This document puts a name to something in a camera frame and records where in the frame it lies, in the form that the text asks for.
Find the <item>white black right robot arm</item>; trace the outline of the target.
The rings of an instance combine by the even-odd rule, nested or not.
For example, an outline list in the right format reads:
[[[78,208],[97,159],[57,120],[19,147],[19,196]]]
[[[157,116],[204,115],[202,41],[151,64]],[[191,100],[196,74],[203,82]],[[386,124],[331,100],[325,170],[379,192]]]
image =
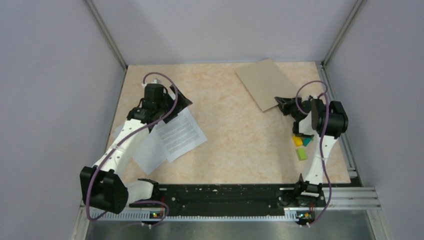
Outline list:
[[[300,174],[293,192],[294,202],[307,206],[321,194],[323,179],[328,176],[326,163],[333,146],[346,132],[349,119],[339,101],[325,104],[322,99],[312,96],[307,100],[278,96],[274,99],[283,115],[294,119],[293,134],[316,141],[313,156],[308,159],[308,165]]]

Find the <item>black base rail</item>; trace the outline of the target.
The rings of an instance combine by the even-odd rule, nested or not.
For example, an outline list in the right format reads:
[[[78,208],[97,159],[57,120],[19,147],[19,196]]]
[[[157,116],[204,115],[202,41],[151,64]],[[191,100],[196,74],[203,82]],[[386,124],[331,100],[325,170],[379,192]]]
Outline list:
[[[317,209],[326,205],[321,193],[313,198],[297,192],[296,184],[159,184],[155,201],[169,207],[170,217],[282,216],[290,207]]]

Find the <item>aluminium frame rail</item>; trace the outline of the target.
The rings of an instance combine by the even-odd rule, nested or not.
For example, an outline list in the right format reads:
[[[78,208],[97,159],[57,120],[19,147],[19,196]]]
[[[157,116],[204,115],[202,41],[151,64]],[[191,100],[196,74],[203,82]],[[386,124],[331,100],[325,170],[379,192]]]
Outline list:
[[[381,203],[374,187],[332,187],[328,210],[374,210]]]

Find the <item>yellow block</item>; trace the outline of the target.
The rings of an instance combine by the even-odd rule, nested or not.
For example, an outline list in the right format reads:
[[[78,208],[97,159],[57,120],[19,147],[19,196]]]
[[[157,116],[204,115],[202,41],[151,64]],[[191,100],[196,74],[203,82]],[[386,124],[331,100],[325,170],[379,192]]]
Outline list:
[[[302,147],[304,145],[302,138],[299,136],[293,136],[292,140],[296,147]]]

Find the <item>blank white paper sheets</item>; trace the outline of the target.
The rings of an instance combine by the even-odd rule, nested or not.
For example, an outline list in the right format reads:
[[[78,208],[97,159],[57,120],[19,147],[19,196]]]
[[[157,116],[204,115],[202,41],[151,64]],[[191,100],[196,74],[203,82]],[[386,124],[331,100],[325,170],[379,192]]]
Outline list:
[[[157,130],[155,128],[138,145],[132,159],[146,175],[150,175],[165,162],[165,153],[157,141]]]

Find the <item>printed white paper sheets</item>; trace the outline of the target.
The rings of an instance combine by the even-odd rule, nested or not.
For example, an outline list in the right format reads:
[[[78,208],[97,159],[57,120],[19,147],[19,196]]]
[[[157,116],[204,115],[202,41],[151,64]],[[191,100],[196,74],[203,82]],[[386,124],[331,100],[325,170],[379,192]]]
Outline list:
[[[188,108],[168,123],[159,122],[150,134],[170,163],[207,141]]]

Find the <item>green block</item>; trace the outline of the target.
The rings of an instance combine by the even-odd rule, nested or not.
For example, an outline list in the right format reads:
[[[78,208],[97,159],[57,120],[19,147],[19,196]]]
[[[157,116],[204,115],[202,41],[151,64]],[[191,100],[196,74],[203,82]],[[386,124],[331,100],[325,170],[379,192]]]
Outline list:
[[[296,149],[296,155],[299,161],[305,161],[308,159],[307,152],[303,147]]]

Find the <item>teal block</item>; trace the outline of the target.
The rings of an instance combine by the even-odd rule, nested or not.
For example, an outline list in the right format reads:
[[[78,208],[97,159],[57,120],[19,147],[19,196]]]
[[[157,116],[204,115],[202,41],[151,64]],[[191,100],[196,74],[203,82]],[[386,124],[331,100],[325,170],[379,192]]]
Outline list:
[[[302,140],[302,145],[304,147],[306,147],[309,143],[314,141],[314,138],[313,137],[302,137],[301,140]]]

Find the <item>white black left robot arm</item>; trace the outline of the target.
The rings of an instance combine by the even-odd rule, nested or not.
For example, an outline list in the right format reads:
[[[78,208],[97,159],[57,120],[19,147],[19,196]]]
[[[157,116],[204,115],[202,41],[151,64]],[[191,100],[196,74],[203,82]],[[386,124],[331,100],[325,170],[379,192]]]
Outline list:
[[[97,208],[119,214],[137,201],[154,207],[160,202],[157,182],[140,178],[132,183],[123,183],[124,171],[130,158],[142,141],[150,135],[154,126],[167,124],[192,105],[178,88],[168,89],[160,83],[149,83],[138,106],[128,112],[123,127],[114,142],[93,166],[85,166],[79,174],[83,203],[86,208]]]

